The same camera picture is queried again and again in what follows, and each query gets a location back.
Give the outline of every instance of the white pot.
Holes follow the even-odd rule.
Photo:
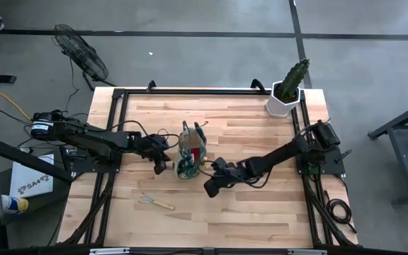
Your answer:
[[[294,107],[300,102],[300,88],[297,88],[297,100],[290,103],[283,103],[273,95],[275,86],[280,86],[281,82],[283,81],[277,81],[273,83],[272,92],[270,93],[270,96],[268,97],[268,100],[266,102],[268,114],[272,117],[277,118],[285,118],[290,110],[294,109]]]

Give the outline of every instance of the concrete floor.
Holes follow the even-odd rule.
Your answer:
[[[303,33],[408,35],[408,0],[295,0]],[[0,0],[7,28],[77,30],[293,33],[288,0]],[[0,35],[0,84],[28,114],[63,109],[73,88],[69,60],[50,35]],[[298,61],[295,38],[175,38],[86,36],[119,86],[247,87],[282,79]],[[349,198],[359,242],[408,251],[408,194],[387,137],[371,142],[369,130],[408,109],[408,40],[304,40],[312,87],[324,89],[345,159]],[[87,112],[92,93],[75,66],[79,93],[71,114]],[[0,98],[0,108],[21,115]],[[0,140],[17,145],[22,126],[0,114]],[[0,169],[10,166],[1,160]],[[9,225],[11,248],[46,245],[64,203]]]

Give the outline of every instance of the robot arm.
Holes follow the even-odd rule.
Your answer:
[[[323,123],[321,120],[306,127],[305,134],[314,138],[306,140],[305,135],[299,134],[291,142],[263,157],[250,157],[236,163],[227,163],[223,158],[217,158],[211,165],[215,173],[204,183],[205,190],[213,198],[219,193],[220,188],[231,188],[237,183],[262,188],[267,179],[261,186],[253,184],[265,174],[269,175],[275,165],[297,155],[301,155],[306,164],[320,165],[326,161],[326,153],[335,150],[340,143],[330,123]]]
[[[95,162],[112,164],[120,153],[135,153],[155,163],[155,173],[166,169],[171,159],[164,153],[169,148],[166,139],[157,134],[142,136],[138,131],[104,130],[60,112],[36,113],[31,136],[42,141],[61,141],[86,150]]]

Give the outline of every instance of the black fan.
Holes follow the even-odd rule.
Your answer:
[[[93,81],[116,86],[106,81],[108,70],[102,59],[98,57],[96,50],[89,46],[75,30],[65,24],[55,25],[55,40],[61,47],[62,53],[70,57],[83,70],[83,77],[92,91],[94,88],[86,75],[89,75]]]

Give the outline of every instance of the wooden table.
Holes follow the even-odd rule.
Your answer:
[[[111,87],[96,88],[88,118],[91,125],[106,128],[112,94]],[[307,89],[305,95],[311,123],[327,120],[329,114],[323,91]],[[264,106],[267,98],[130,95],[125,119],[141,122],[149,133],[166,128],[169,133],[177,134],[181,132],[183,120],[189,124],[208,121],[203,128],[208,138],[208,158],[223,157],[235,162],[265,155],[291,141],[293,125],[290,115],[284,119],[271,118]],[[300,107],[297,109],[302,121]],[[124,130],[140,128],[126,123]],[[176,142],[174,137],[170,140],[170,144]],[[177,148],[167,151],[171,158],[176,153]],[[201,174],[195,179],[180,180],[174,176],[171,167],[155,175],[153,166],[137,155],[124,155],[113,189],[105,246],[312,247],[302,179],[296,173],[294,159],[275,166],[268,184],[262,189],[239,183],[234,188],[221,189],[215,198],[209,198],[203,188],[207,176]],[[73,182],[59,242],[72,234],[89,211],[95,179],[96,175],[89,173]],[[340,180],[323,176],[322,183],[330,198],[340,198],[348,203]],[[176,210],[138,203],[141,192],[175,205]],[[316,216],[319,236],[324,240],[322,221],[317,211]],[[94,237],[99,222],[100,215],[97,215]],[[356,235],[348,226],[339,227],[352,242],[357,242]]]

